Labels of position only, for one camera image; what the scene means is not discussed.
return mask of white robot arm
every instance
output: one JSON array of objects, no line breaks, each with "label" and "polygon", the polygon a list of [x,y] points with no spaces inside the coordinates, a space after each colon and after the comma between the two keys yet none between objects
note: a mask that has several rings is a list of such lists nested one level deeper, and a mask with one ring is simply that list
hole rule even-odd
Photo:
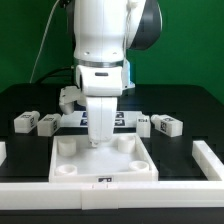
[{"label": "white robot arm", "polygon": [[86,98],[89,139],[97,146],[111,139],[117,97],[128,88],[122,77],[129,72],[126,49],[144,50],[158,39],[161,13],[156,0],[73,0],[66,9],[76,82]]}]

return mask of small white block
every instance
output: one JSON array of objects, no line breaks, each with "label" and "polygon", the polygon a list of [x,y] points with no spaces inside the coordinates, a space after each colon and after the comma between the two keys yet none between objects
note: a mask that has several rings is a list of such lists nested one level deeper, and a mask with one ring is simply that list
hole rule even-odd
[{"label": "small white block", "polygon": [[61,115],[48,114],[37,124],[38,136],[51,137],[60,128]]},{"label": "small white block", "polygon": [[0,166],[4,162],[5,158],[6,158],[5,142],[0,142]]},{"label": "small white block", "polygon": [[170,136],[181,136],[183,132],[183,122],[168,115],[153,115],[151,121],[155,124],[155,129]]},{"label": "small white block", "polygon": [[145,116],[143,114],[137,116],[136,132],[139,137],[150,138],[151,123],[149,116]]},{"label": "small white block", "polygon": [[39,112],[24,112],[14,120],[14,127],[16,133],[29,133],[33,128],[37,126],[38,119],[40,117]]}]

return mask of black tabletop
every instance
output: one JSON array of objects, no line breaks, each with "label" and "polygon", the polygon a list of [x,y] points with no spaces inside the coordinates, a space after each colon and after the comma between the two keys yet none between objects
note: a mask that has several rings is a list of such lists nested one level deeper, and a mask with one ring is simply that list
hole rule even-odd
[{"label": "black tabletop", "polygon": [[[58,99],[62,87],[20,84],[0,94],[0,141],[5,141],[7,147],[0,182],[48,181],[53,137],[38,137],[36,129],[29,134],[15,134],[13,120],[25,111],[39,111],[41,118],[61,114]],[[224,105],[202,87],[137,85],[118,99],[118,110],[142,111],[149,116],[167,114],[183,121],[182,136],[170,138],[152,126],[151,138],[142,139],[159,170],[159,180],[206,180],[191,156],[194,140],[206,141],[224,161]],[[134,131],[115,129],[117,133]],[[55,135],[72,134],[87,134],[87,130],[61,128]],[[222,223],[223,218],[222,208],[0,211],[4,223]]]}]

